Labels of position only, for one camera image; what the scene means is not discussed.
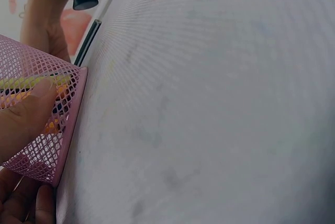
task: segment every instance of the pink mesh pencil holder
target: pink mesh pencil holder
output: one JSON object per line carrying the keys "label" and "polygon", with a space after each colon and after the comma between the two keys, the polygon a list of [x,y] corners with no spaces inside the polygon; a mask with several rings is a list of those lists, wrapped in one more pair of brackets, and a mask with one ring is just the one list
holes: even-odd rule
{"label": "pink mesh pencil holder", "polygon": [[45,78],[56,83],[58,95],[44,131],[2,166],[56,187],[79,112],[87,68],[0,35],[0,110],[25,99]]}

